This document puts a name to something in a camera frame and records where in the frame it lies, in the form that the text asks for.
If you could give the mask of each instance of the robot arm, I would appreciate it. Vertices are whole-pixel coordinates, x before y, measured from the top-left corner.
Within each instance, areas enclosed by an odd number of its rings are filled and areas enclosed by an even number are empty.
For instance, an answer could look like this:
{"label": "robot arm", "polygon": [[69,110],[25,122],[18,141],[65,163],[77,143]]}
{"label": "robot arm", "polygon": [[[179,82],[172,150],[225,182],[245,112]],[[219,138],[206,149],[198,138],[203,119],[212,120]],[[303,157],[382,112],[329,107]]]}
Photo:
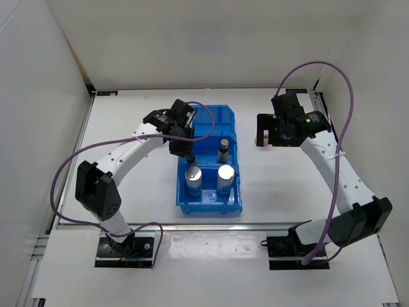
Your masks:
{"label": "robot arm", "polygon": [[[268,144],[273,146],[299,146],[310,157],[331,192],[334,189],[336,140],[327,119],[318,111],[305,114],[295,93],[275,96],[272,99],[275,116],[258,115],[257,145],[263,146],[265,131]],[[379,232],[392,210],[387,198],[378,199],[366,187],[350,163],[340,154],[337,208],[325,242],[345,247]],[[289,235],[295,244],[309,245],[319,241],[326,219],[308,221],[290,228]]]}
{"label": "robot arm", "polygon": [[[176,100],[168,110],[152,111],[131,137],[135,141],[117,146],[112,152],[94,163],[82,162],[78,167],[75,198],[110,233],[116,235],[131,231],[121,212],[118,186],[125,175],[155,148],[167,141],[166,136],[194,138],[192,125],[197,109]],[[192,163],[192,143],[170,140],[169,150],[173,155],[186,158]],[[133,249],[134,234],[128,237],[110,237],[111,248],[120,255],[128,255]]]}

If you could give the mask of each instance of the can lid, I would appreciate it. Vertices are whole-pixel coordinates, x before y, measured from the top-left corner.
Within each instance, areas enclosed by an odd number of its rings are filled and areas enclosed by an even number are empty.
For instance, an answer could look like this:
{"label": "can lid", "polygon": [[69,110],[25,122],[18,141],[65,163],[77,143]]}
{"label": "can lid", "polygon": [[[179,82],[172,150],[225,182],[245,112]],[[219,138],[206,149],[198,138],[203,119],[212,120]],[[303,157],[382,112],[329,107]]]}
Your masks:
{"label": "can lid", "polygon": [[230,165],[222,165],[219,167],[217,171],[217,175],[224,180],[229,180],[234,178],[235,176],[235,169],[232,168]]}
{"label": "can lid", "polygon": [[202,178],[202,171],[197,166],[191,166],[190,168],[186,169],[185,172],[185,179],[194,182],[201,180]]}
{"label": "can lid", "polygon": [[227,139],[222,139],[222,141],[220,142],[220,147],[223,149],[226,149],[229,147],[229,141]]}

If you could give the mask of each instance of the purple cable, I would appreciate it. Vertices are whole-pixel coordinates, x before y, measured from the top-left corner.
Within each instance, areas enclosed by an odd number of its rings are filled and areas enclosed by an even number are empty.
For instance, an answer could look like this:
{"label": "purple cable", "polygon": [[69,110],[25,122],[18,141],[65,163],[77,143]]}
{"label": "purple cable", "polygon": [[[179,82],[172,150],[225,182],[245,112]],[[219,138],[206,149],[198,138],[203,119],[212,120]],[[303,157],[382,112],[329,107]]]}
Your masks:
{"label": "purple cable", "polygon": [[[207,133],[205,136],[202,136],[202,137],[197,138],[197,139],[181,138],[179,136],[166,136],[166,139],[175,139],[175,140],[178,140],[178,141],[187,141],[187,142],[195,143],[195,142],[198,142],[198,141],[201,141],[203,139],[208,138],[213,133],[213,131],[215,130],[215,118],[214,118],[212,112],[210,111],[210,109],[208,107],[206,107],[204,104],[202,104],[200,102],[196,102],[196,101],[190,101],[190,102],[187,102],[187,103],[188,104],[197,104],[199,106],[202,106],[210,115],[210,119],[212,121],[212,128],[210,129],[209,133]],[[86,150],[89,150],[89,149],[92,149],[92,148],[95,148],[95,147],[99,147],[99,146],[118,144],[118,143],[128,143],[128,142],[131,142],[131,141],[135,141],[138,138],[148,139],[148,138],[163,138],[163,137],[164,137],[164,135],[162,135],[162,134],[144,134],[144,135],[140,135],[140,136],[133,136],[131,138],[126,138],[126,139],[115,139],[113,141],[105,141],[105,142],[101,142],[101,143],[95,143],[95,144],[92,144],[92,145],[85,146],[84,148],[81,148],[80,150],[74,152],[72,155],[70,155],[68,158],[66,158],[65,161],[59,166],[59,168],[56,171],[56,174],[54,175],[54,178],[52,179],[51,189],[50,189],[50,205],[51,205],[51,209],[52,209],[53,213],[56,216],[58,216],[60,219],[64,219],[65,221],[75,223],[75,224],[80,224],[80,225],[94,226],[94,227],[99,228],[100,230],[102,230],[105,233],[109,233],[108,230],[106,230],[104,227],[102,227],[98,223],[92,223],[92,222],[88,222],[88,221],[80,221],[78,219],[71,219],[69,217],[64,216],[60,212],[58,212],[58,210],[56,208],[56,204],[54,203],[54,192],[55,192],[55,189],[56,189],[56,184],[57,184],[58,177],[60,176],[60,174],[63,171],[64,167],[74,157],[81,154],[82,152],[85,152]],[[159,252],[159,247],[160,247],[160,245],[162,243],[162,238],[163,238],[163,235],[164,235],[164,230],[163,230],[163,227],[162,227],[161,224],[159,224],[158,222],[150,222],[150,223],[146,223],[146,224],[144,224],[144,225],[142,225],[142,226],[140,226],[140,227],[138,227],[138,228],[136,228],[134,230],[131,230],[128,233],[124,233],[123,235],[115,235],[113,233],[109,233],[109,235],[111,237],[114,237],[114,238],[128,237],[129,235],[132,235],[133,233],[138,232],[139,230],[141,230],[141,229],[143,229],[143,228],[145,228],[147,226],[151,226],[151,225],[156,225],[160,229],[160,238],[159,238],[159,242],[158,242],[158,247],[156,249],[155,256],[153,257],[153,261],[152,261],[152,267],[153,267],[155,265],[155,263],[156,263],[156,259],[157,259],[158,252]]]}
{"label": "purple cable", "polygon": [[[348,112],[348,117],[346,118],[344,127],[341,131],[341,134],[339,135],[338,138],[338,144],[335,150],[335,180],[334,180],[334,190],[332,193],[332,201],[331,201],[331,206],[330,206],[330,212],[328,213],[328,217],[327,217],[327,221],[325,222],[325,227],[322,231],[320,240],[318,241],[316,247],[307,255],[305,256],[301,263],[303,265],[307,265],[311,262],[311,260],[317,255],[317,253],[319,251],[321,251],[324,247],[324,240],[325,240],[325,236],[328,233],[328,229],[330,228],[331,225],[331,220],[332,220],[332,215],[334,214],[334,210],[335,210],[335,205],[336,205],[336,201],[337,201],[337,195],[338,195],[338,184],[339,184],[339,151],[341,150],[341,143],[343,142],[344,139],[344,135],[346,132],[346,129],[348,128],[350,122],[351,122],[351,118],[352,118],[352,112],[353,112],[353,89],[352,89],[352,84],[350,79],[348,78],[348,76],[345,74],[345,72],[339,68],[339,66],[327,62],[327,61],[310,61],[304,64],[301,64],[295,68],[293,68],[285,77],[284,79],[281,81],[279,87],[277,88],[277,92],[275,93],[276,95],[279,94],[280,89],[282,88],[284,82],[286,82],[286,80],[288,79],[288,77],[295,72],[296,70],[307,66],[307,65],[311,65],[311,64],[323,64],[323,65],[328,65],[331,66],[332,68],[336,69],[345,79],[347,85],[348,85],[348,89],[350,91],[350,111]],[[331,257],[331,259],[335,258],[335,256],[337,256],[339,254],[341,250],[339,250],[333,257]]]}

